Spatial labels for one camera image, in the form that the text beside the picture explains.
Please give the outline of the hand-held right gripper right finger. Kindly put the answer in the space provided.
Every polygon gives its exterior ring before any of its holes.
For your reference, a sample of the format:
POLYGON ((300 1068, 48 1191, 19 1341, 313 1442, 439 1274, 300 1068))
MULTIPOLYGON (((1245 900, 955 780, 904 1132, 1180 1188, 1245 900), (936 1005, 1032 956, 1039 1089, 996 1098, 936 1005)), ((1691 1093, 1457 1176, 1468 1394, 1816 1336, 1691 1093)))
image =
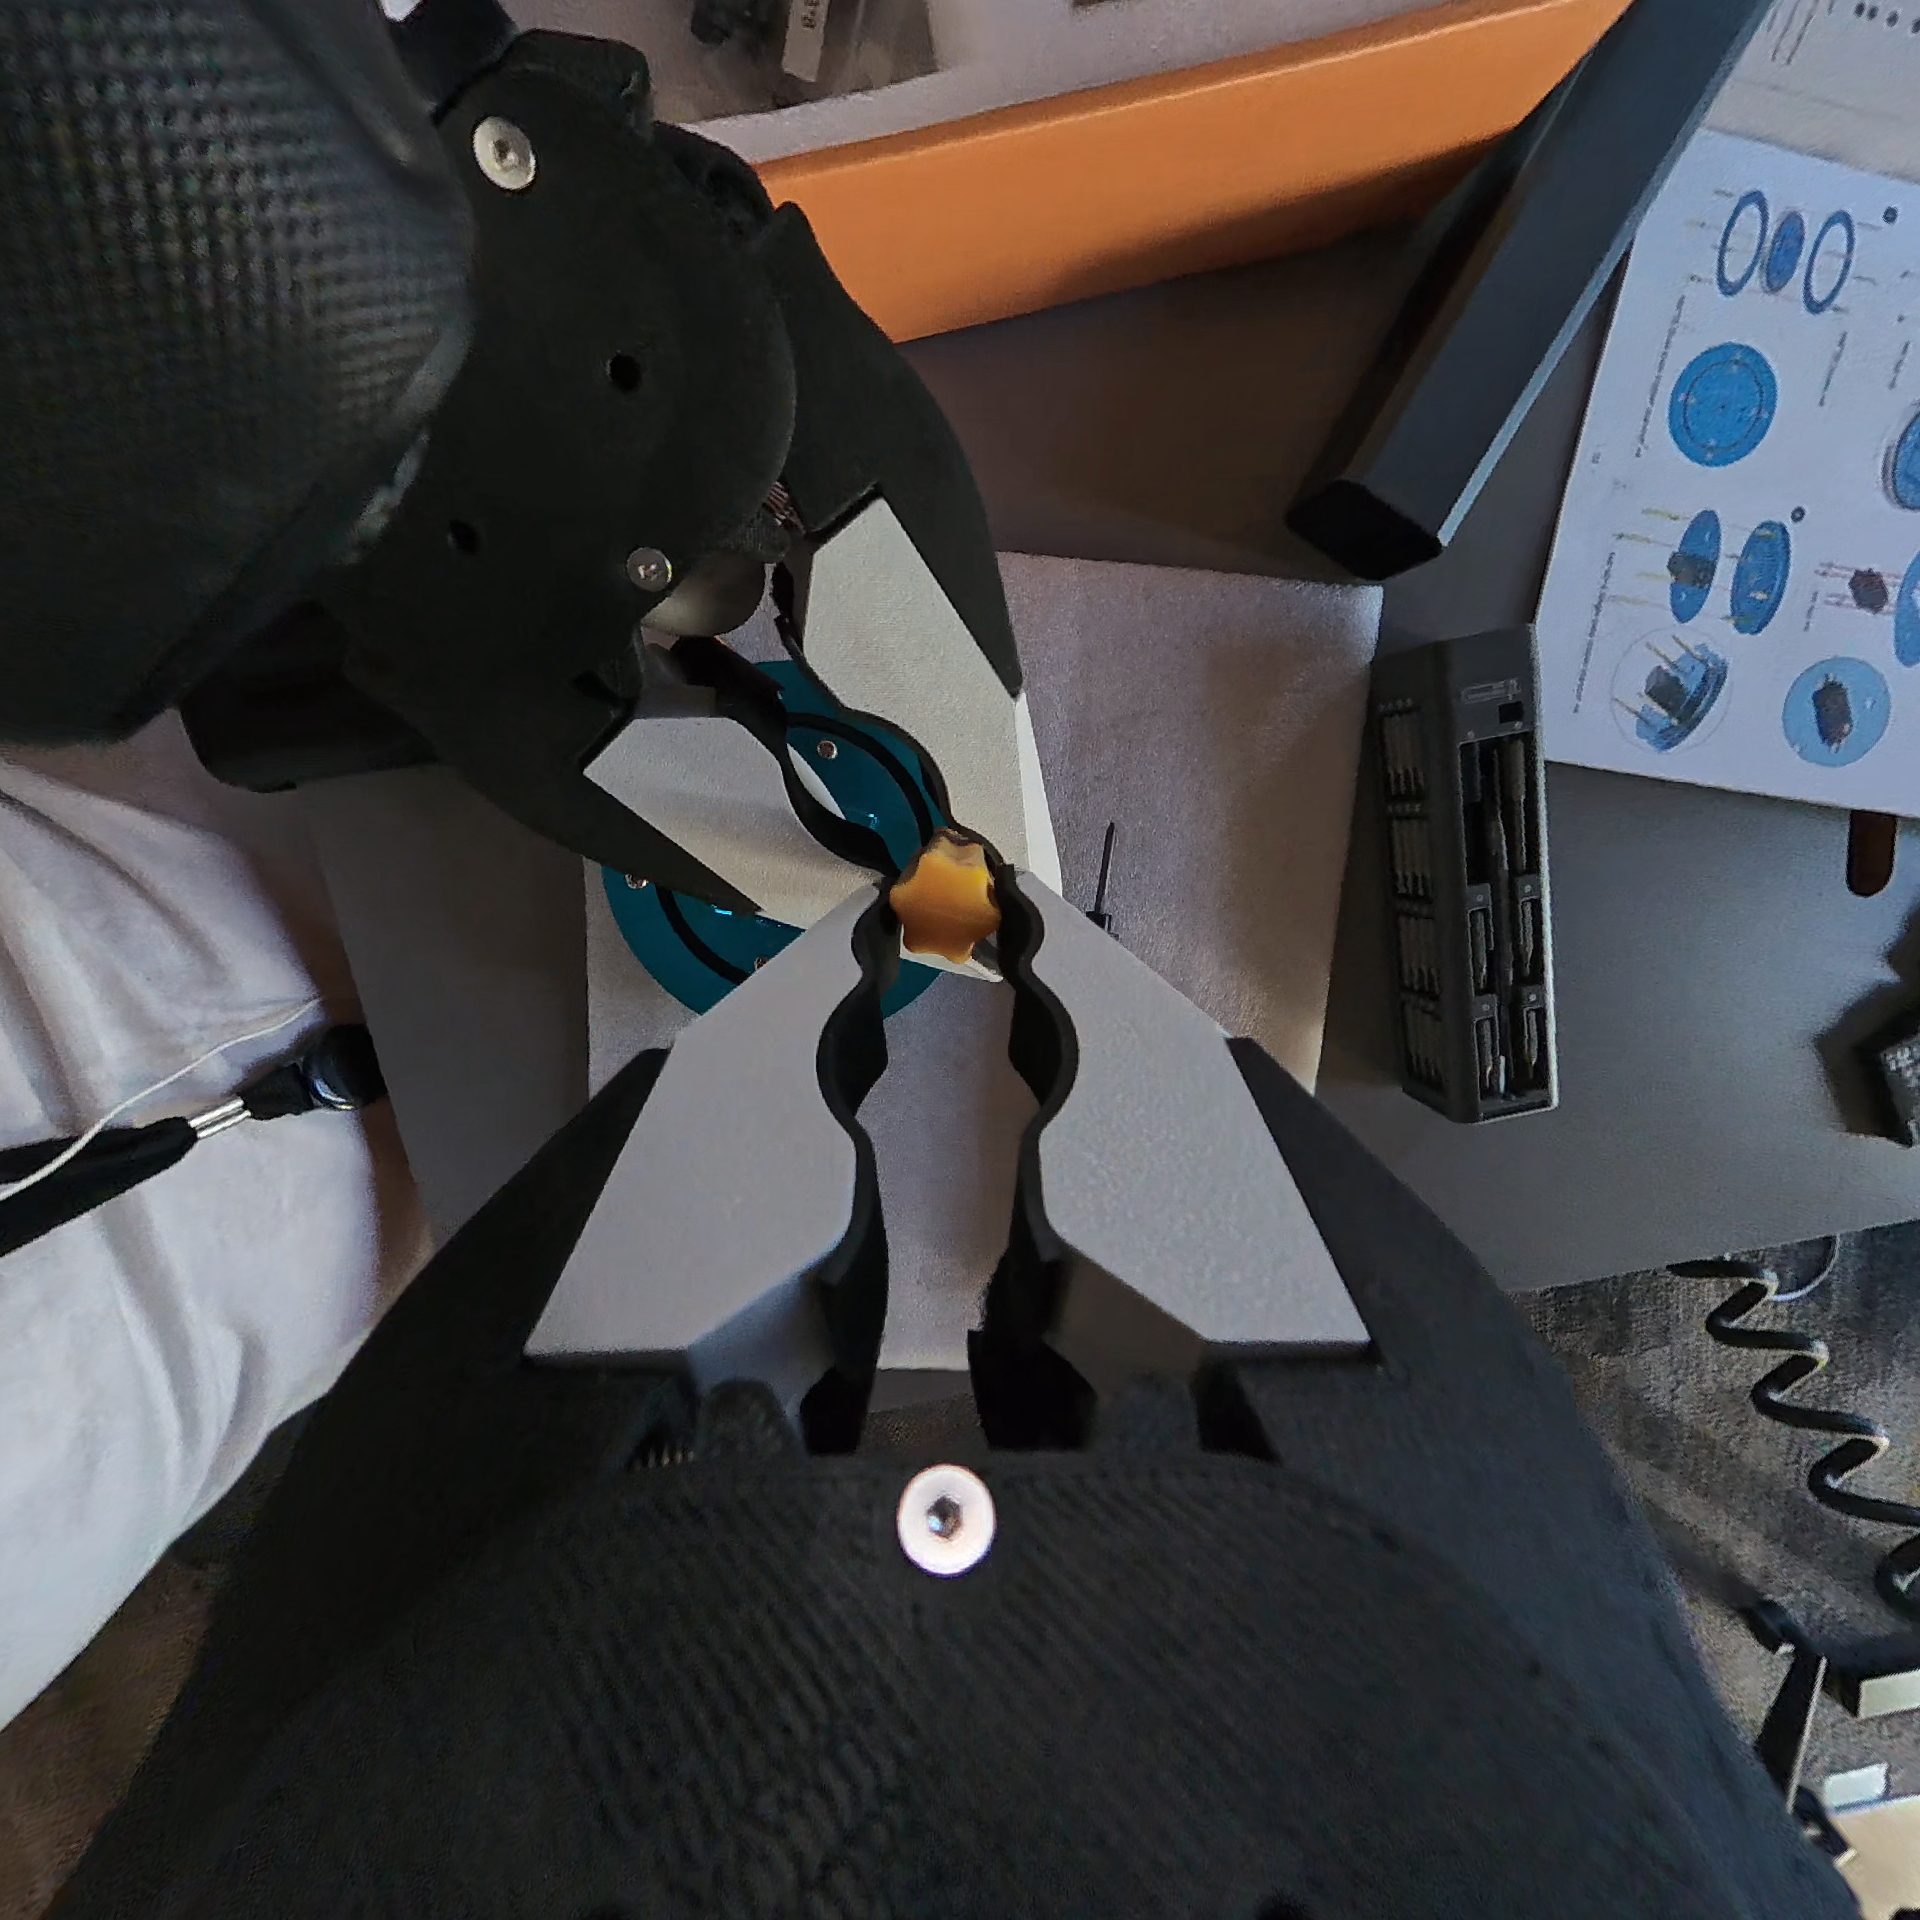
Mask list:
POLYGON ((996 891, 1008 1060, 1038 1109, 972 1333, 985 1442, 1071 1449, 1141 1380, 1370 1357, 1245 1073, 1271 1060, 1039 876, 1005 871, 996 891))

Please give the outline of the grey desk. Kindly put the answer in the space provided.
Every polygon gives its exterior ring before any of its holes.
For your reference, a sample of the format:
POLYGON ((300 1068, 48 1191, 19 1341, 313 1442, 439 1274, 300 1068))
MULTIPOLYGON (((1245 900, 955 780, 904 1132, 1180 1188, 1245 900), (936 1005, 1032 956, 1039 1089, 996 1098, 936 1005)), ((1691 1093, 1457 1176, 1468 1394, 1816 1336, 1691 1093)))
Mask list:
MULTIPOLYGON (((1015 556, 1331 572, 1281 530, 1413 274, 1416 228, 914 341, 1015 556)), ((1379 635, 1532 609, 1595 363, 1575 337, 1453 547, 1384 588, 1379 635)), ((1393 1080, 1379 797, 1351 784, 1317 1092, 1510 1293, 1917 1215, 1917 1152, 1840 1128, 1819 1032, 1917 970, 1917 828, 1877 900, 1841 814, 1548 772, 1558 1105, 1456 1126, 1393 1080)), ((446 771, 300 800, 397 1136, 452 1235, 589 1092, 588 880, 446 771)))

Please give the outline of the printed instruction sheet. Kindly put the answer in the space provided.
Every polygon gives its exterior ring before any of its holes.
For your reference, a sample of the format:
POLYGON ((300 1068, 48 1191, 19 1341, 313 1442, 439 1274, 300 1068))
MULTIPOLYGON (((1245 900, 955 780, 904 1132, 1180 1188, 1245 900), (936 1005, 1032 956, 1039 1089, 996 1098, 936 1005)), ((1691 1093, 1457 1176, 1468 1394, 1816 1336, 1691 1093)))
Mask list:
POLYGON ((1725 132, 1645 214, 1536 613, 1543 752, 1917 818, 1917 185, 1725 132))

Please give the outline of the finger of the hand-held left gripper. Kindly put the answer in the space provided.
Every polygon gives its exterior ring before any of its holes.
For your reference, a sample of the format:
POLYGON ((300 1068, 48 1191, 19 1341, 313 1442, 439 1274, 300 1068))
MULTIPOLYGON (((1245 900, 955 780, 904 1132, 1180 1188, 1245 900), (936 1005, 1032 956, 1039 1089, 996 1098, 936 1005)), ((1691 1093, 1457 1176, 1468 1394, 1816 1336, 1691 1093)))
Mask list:
POLYGON ((1062 881, 1025 694, 1008 691, 893 507, 873 494, 775 572, 775 626, 850 717, 910 748, 939 823, 1062 881))
POLYGON ((636 672, 629 721, 585 772, 701 868, 700 880, 658 876, 662 888, 817 923, 900 873, 881 835, 801 772, 764 666, 728 643, 639 643, 636 672))

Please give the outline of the cardboard box with white flaps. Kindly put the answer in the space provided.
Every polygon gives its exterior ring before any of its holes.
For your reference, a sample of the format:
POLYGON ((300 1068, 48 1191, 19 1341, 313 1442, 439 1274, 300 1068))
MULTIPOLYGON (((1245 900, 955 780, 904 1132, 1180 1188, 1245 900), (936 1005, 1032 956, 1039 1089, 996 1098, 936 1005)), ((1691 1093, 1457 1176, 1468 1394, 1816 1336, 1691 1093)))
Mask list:
POLYGON ((662 113, 810 219, 893 337, 1420 212, 1621 3, 926 3, 939 72, 785 102, 689 3, 619 12, 662 113))

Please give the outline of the blue round metal turntable base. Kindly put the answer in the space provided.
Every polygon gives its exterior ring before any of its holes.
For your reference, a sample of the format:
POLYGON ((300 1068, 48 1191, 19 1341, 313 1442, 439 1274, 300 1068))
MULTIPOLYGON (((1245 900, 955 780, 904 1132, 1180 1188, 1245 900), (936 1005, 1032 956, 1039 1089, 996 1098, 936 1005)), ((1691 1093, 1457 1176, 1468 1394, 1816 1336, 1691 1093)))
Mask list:
MULTIPOLYGON (((763 658, 787 717, 787 755, 817 801, 870 830, 893 868, 945 824, 917 749, 884 725, 856 718, 818 691, 790 658, 763 658)), ((636 963, 685 1007, 701 1015, 764 969, 826 913, 807 904, 797 919, 740 913, 648 880, 602 871, 619 936, 636 963)))

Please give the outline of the clear bag of small parts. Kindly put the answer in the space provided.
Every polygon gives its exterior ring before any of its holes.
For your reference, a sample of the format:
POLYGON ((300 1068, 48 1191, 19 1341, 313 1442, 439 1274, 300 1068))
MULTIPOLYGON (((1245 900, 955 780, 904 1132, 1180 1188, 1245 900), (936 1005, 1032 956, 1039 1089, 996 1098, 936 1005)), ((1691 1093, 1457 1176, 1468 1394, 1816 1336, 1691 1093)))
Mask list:
POLYGON ((688 29, 747 57, 785 102, 939 72, 926 3, 689 3, 688 29))

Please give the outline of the black screwdriver bit case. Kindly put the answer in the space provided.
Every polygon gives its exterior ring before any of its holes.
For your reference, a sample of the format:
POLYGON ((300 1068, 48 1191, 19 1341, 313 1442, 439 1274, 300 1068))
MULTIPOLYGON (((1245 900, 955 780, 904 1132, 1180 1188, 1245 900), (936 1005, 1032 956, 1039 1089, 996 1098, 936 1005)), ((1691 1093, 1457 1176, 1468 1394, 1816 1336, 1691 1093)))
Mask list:
POLYGON ((1460 1126, 1551 1112, 1558 1055, 1532 626, 1379 658, 1366 745, 1402 1092, 1460 1126))

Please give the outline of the dark bit case sleeve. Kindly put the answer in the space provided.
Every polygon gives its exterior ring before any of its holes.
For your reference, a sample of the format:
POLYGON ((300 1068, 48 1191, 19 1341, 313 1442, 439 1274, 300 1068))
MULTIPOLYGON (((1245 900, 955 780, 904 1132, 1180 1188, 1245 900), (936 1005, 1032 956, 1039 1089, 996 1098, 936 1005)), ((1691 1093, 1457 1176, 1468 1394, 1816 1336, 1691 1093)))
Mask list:
POLYGON ((1629 3, 1469 173, 1283 523, 1361 582, 1446 549, 1764 3, 1629 3))

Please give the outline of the yellow handled screwdriver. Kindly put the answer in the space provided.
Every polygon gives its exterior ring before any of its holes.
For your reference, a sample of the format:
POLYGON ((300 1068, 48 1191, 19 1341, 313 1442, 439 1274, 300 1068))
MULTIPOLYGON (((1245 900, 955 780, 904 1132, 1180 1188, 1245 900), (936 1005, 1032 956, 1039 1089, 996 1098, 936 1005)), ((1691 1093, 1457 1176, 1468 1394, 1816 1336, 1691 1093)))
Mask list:
POLYGON ((969 828, 933 828, 887 888, 887 911, 902 963, 1003 983, 993 854, 969 828))

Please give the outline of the white foam sheet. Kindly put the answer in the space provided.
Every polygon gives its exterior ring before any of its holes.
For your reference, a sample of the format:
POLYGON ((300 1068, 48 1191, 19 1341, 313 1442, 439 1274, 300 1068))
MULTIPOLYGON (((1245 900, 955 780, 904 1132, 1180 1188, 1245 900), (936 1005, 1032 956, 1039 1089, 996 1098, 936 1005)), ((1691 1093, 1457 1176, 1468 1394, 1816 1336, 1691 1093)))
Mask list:
MULTIPOLYGON (((1118 823, 1119 946, 1306 1089, 1317 1070, 1379 592, 1003 556, 1062 897, 1118 823)), ((879 1366, 956 1373, 1035 1112, 1008 987, 936 973, 859 1109, 887 1237, 879 1366)), ((589 1092, 689 1015, 588 904, 589 1092)))

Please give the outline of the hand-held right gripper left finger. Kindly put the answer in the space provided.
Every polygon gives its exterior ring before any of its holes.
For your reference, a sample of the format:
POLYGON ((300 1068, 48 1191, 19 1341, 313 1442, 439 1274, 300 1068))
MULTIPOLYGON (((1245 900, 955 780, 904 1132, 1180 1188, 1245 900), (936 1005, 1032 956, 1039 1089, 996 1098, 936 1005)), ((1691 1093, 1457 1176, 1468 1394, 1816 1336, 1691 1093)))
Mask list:
POLYGON ((658 1073, 526 1337, 540 1364, 757 1380, 814 1452, 861 1433, 887 1311, 879 999, 900 923, 861 886, 717 1007, 658 1073))

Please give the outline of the printed instruction booklet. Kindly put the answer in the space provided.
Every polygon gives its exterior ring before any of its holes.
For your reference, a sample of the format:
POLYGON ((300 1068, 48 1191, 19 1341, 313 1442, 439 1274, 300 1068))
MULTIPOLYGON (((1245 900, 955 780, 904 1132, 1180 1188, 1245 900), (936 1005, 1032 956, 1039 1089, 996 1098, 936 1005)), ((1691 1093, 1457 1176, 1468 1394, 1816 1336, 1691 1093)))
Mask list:
POLYGON ((1778 3, 1768 34, 1787 148, 1917 179, 1917 3, 1778 3))

